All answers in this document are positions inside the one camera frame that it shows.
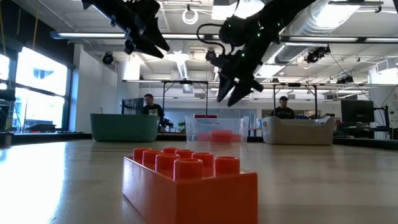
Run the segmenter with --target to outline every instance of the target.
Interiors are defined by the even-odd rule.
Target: person
[[[275,113],[275,116],[280,118],[280,119],[295,119],[294,116],[294,111],[290,108],[287,107],[287,97],[282,96],[279,98],[279,104],[275,111],[271,113],[270,116],[273,116]]]
[[[144,101],[146,106],[142,109],[142,114],[160,116],[160,122],[162,122],[164,117],[163,109],[160,105],[154,103],[154,96],[148,93],[144,96]]]

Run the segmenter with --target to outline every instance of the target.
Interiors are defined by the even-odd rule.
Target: teal bin
[[[159,117],[153,115],[90,114],[95,141],[152,142],[156,140]]]

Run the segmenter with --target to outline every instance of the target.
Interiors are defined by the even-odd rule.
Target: clear plastic bin
[[[187,142],[242,144],[248,141],[249,117],[194,118],[185,116]]]

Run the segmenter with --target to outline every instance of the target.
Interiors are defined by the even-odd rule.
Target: table surface
[[[141,224],[122,198],[123,157],[180,147],[241,159],[259,181],[259,223],[398,223],[398,154],[349,146],[185,142],[31,144],[0,150],[0,223]]]

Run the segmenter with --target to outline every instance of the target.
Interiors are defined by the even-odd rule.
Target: computer monitor
[[[373,101],[342,100],[341,121],[345,122],[374,122]]]

